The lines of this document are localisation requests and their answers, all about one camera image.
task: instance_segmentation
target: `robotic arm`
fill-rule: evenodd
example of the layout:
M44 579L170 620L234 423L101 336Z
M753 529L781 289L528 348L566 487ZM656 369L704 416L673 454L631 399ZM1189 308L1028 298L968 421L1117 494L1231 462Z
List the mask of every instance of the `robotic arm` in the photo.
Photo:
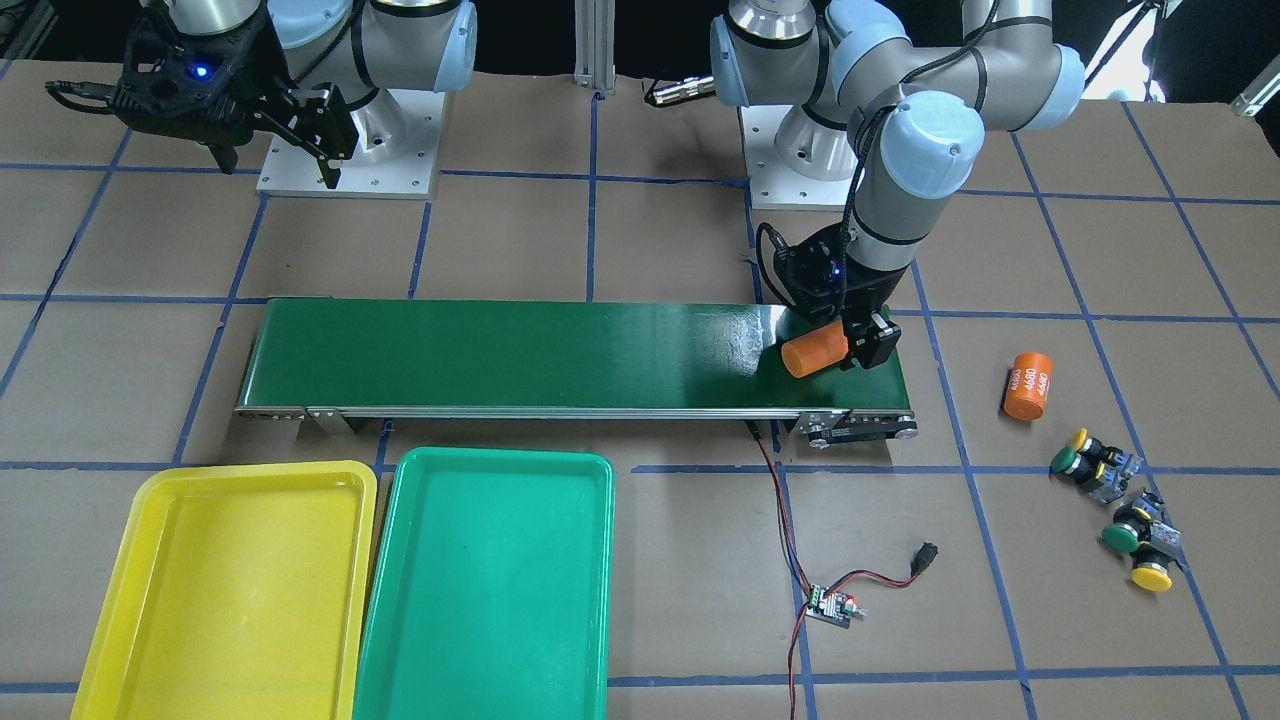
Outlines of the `robotic arm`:
M900 331L881 307L968 179L984 132L1057 126L1084 90L1079 55L1052 42L1051 0L961 0L961 13L964 45L942 49L914 47L874 0L833 0L823 18L809 0L732 0L712 23L721 100L795 105L783 129L809 127L792 129L808 140L788 163L832 133L856 155L838 224L794 247L762 224L756 243L773 243L794 310L841 323L842 369L888 359Z
M255 131L310 154L337 187L369 138L352 111L380 88L453 92L470 82L471 0L143 0L114 86L55 81L61 105L137 132L192 140L230 173ZM321 81L312 78L323 78ZM70 100L78 96L97 104Z

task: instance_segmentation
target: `black connector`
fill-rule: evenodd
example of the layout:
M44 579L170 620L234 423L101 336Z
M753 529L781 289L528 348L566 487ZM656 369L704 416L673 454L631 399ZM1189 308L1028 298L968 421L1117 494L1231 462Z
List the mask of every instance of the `black connector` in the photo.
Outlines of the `black connector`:
M920 550L915 551L915 557L911 559L911 577L919 575L920 573L929 569L933 560L938 556L938 546L932 542L927 542L920 546Z

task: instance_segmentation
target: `circuit board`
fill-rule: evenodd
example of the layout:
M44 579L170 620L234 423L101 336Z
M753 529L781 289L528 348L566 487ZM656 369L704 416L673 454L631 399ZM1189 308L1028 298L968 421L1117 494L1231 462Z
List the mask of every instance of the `circuit board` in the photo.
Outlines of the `circuit board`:
M805 603L804 611L809 618L845 629L849 628L854 618L867 616L867 611L858 606L854 596L831 592L831 588L824 585L809 587L809 601Z

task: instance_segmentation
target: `orange can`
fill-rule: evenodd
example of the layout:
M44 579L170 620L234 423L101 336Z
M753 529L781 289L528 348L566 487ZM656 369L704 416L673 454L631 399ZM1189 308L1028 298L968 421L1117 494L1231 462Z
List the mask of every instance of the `orange can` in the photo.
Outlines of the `orange can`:
M849 338L840 320L782 343L782 364L803 378L840 363L849 355Z
M1014 360L1005 387L1005 413L1010 418L1030 421L1044 414L1048 386L1053 379L1053 361L1048 355L1023 352Z

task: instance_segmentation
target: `green push button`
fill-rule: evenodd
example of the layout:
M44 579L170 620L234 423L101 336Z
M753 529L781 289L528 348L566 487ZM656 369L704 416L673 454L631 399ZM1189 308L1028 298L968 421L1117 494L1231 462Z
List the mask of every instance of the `green push button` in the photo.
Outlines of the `green push button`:
M1053 456L1053 461L1050 464L1048 469L1055 473L1066 473L1071 469L1071 462L1075 462L1075 448L1066 446L1057 451L1057 455Z
M1102 542L1116 552L1129 555L1138 550L1138 533L1124 523L1114 523L1102 529Z

